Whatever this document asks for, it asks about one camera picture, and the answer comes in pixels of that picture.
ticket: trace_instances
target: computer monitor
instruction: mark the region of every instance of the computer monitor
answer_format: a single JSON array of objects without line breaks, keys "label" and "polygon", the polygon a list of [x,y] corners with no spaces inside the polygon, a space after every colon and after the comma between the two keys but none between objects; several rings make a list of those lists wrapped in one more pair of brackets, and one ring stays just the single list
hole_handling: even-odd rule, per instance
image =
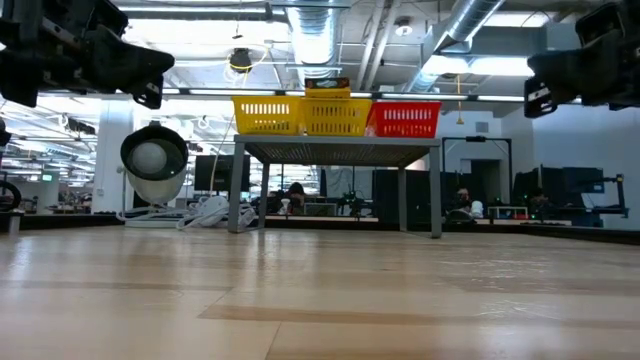
[{"label": "computer monitor", "polygon": [[566,191],[583,194],[604,194],[604,172],[598,168],[564,168]]},{"label": "computer monitor", "polygon": [[[211,173],[213,172],[213,164],[215,160],[215,155],[196,156],[196,174],[193,184],[195,191],[231,191],[233,155],[218,156],[216,173],[213,180],[213,189],[211,189]],[[240,185],[240,190],[248,192],[250,187],[249,173],[251,170],[251,156],[244,156],[242,168],[242,183]]]}]

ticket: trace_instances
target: wooden floor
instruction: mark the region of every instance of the wooden floor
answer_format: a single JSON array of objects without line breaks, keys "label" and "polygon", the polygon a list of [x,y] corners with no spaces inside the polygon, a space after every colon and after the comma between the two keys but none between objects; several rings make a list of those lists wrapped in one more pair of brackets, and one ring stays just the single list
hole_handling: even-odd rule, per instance
[{"label": "wooden floor", "polygon": [[0,238],[0,359],[640,359],[640,248],[87,228]]}]

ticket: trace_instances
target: white pillar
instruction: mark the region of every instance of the white pillar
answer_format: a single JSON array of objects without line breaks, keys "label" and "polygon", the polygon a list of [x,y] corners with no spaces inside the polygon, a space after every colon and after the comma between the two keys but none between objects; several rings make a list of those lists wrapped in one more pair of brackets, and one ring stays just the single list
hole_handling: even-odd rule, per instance
[{"label": "white pillar", "polygon": [[36,214],[47,215],[53,214],[53,211],[47,210],[49,206],[58,205],[58,193],[60,192],[60,173],[59,172],[42,172],[42,181],[38,183],[38,207]]},{"label": "white pillar", "polygon": [[[134,131],[134,111],[130,101],[103,100],[98,129],[96,174],[91,212],[111,212],[122,209],[122,166],[120,146]],[[126,182],[126,208],[133,205],[133,189]]]}]

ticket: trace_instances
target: plastic basket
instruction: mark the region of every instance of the plastic basket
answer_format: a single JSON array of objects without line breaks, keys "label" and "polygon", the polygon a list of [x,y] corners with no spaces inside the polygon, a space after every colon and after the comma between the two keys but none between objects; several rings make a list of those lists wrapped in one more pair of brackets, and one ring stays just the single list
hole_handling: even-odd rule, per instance
[{"label": "plastic basket", "polygon": [[308,135],[364,136],[371,100],[309,99],[302,102]]},{"label": "plastic basket", "polygon": [[440,102],[375,103],[369,127],[380,137],[435,138]]},{"label": "plastic basket", "polygon": [[234,96],[238,133],[299,135],[301,98],[291,96]]}]

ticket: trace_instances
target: gray table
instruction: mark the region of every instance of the gray table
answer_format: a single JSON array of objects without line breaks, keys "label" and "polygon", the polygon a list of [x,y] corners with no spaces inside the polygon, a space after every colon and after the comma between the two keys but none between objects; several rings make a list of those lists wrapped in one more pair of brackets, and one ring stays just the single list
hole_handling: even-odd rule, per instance
[{"label": "gray table", "polygon": [[[431,176],[431,236],[442,235],[440,205],[439,139],[377,138],[348,136],[265,136],[236,135],[229,194],[229,214],[238,214],[242,163],[245,151],[262,163],[261,199],[269,192],[271,164],[378,166],[398,168],[398,209],[400,230],[407,231],[407,174],[405,168],[429,154]],[[258,228],[265,224],[267,202],[260,201]],[[238,216],[229,216],[229,232],[238,228]]]}]

